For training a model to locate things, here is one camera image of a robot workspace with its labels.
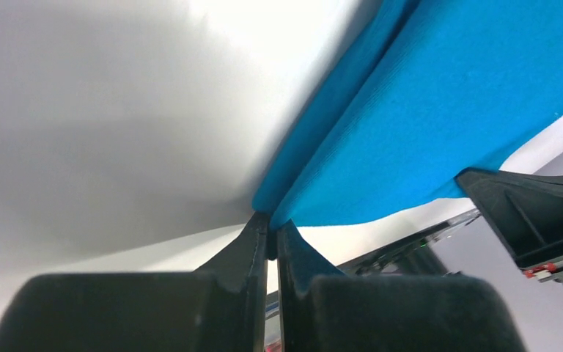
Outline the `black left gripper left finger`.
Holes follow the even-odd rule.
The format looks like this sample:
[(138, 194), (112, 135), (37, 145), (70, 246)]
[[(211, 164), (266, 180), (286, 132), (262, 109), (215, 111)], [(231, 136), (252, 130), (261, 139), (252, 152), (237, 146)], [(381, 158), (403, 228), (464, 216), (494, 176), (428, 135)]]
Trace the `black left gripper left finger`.
[(192, 272), (46, 274), (0, 320), (0, 351), (262, 351), (269, 218)]

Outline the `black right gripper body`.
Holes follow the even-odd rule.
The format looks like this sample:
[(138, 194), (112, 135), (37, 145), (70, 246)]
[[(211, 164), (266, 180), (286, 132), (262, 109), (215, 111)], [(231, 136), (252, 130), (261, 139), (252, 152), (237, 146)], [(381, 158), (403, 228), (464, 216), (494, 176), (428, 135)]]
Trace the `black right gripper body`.
[(563, 285), (563, 175), (469, 168), (455, 180), (527, 278)]

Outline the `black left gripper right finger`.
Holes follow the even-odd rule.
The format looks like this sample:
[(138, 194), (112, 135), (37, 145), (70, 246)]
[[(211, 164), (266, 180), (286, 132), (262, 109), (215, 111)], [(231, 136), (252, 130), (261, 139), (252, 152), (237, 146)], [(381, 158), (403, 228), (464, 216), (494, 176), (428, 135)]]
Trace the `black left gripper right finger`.
[(276, 233), (285, 351), (523, 351), (506, 304), (463, 275), (343, 273), (288, 222)]

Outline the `blue t shirt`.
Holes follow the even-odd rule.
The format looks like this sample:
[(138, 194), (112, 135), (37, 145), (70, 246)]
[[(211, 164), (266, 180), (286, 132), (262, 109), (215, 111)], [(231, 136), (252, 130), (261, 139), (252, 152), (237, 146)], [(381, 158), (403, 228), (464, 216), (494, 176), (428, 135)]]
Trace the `blue t shirt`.
[(385, 1), (258, 188), (272, 228), (361, 224), (463, 192), (563, 116), (563, 1)]

